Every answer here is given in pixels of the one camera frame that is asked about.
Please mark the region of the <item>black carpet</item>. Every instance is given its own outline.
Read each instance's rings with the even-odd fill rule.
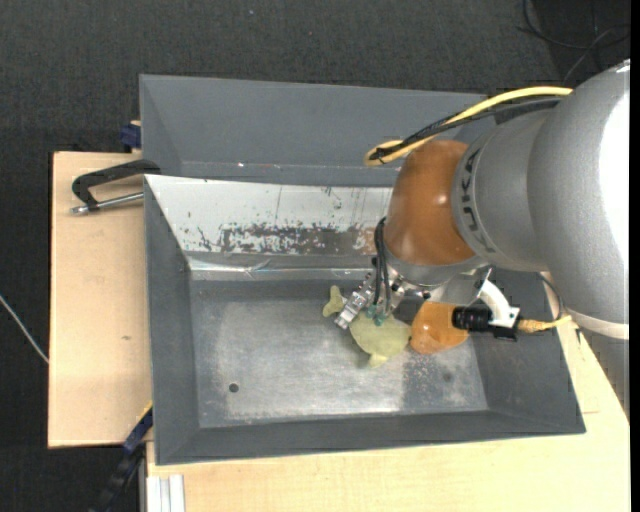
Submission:
[[[535,4],[545,31],[582,46],[630,22],[630,0]],[[524,26],[519,0],[3,0],[0,293],[46,350],[49,153],[122,151],[138,74],[486,94],[560,83],[584,50]],[[569,83],[628,56],[629,40],[589,54]],[[47,368],[4,311],[0,397],[0,510],[86,510],[119,451],[46,450]],[[119,509],[135,510],[135,494]]]

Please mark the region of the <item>small object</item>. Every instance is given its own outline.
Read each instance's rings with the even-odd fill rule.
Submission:
[[[349,330],[358,346],[369,354],[369,366],[377,368],[391,357],[401,353],[409,343],[411,327],[393,315],[377,325],[375,320],[358,315],[349,325]]]
[[[325,318],[330,317],[334,313],[340,313],[344,307],[345,299],[340,293],[340,288],[332,286],[329,289],[329,302],[327,302],[322,308],[322,316]]]
[[[120,129],[120,142],[130,148],[142,147],[142,128],[137,124],[129,123]]]

